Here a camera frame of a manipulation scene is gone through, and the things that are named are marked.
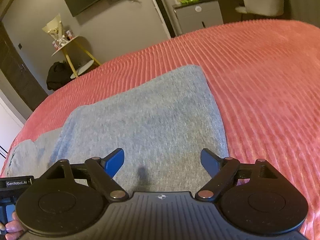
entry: black backpack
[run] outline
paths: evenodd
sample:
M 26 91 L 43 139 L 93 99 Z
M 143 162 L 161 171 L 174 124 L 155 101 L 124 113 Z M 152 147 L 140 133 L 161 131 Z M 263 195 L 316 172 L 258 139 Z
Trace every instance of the black backpack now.
M 72 70 L 68 63 L 65 61 L 55 62 L 50 68 L 47 77 L 47 88 L 48 90 L 56 91 L 62 88 L 71 81 L 70 76 L 72 75 Z

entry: door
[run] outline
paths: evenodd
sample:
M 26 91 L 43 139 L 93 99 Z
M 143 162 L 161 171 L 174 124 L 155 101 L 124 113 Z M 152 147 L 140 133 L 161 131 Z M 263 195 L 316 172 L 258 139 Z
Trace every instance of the door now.
M 2 22 L 0 22 L 0 69 L 32 111 L 48 96 L 16 51 Z

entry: bed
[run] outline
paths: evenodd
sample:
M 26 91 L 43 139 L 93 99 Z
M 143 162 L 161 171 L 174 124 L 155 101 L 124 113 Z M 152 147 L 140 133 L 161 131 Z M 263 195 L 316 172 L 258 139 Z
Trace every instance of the bed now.
M 320 30 L 312 25 L 258 20 L 199 30 L 123 55 L 50 95 L 11 149 L 62 127 L 78 106 L 198 65 L 220 110 L 230 156 L 243 163 L 264 158 L 284 174 L 309 204 L 301 233 L 320 239 L 319 41 Z

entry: green item on counter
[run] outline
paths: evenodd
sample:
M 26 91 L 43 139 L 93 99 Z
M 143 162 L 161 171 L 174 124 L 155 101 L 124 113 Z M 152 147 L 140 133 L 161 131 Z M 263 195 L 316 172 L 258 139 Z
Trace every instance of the green item on counter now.
M 189 3 L 194 3 L 194 2 L 198 2 L 200 0 L 182 0 L 181 3 L 184 4 L 189 4 Z

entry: white fluffy chair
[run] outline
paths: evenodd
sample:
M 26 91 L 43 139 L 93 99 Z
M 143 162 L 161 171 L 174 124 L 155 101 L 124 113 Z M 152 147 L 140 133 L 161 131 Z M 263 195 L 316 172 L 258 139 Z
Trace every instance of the white fluffy chair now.
M 257 14 L 276 17 L 284 13 L 284 0 L 244 0 L 244 7 L 236 7 L 236 11 L 243 14 Z

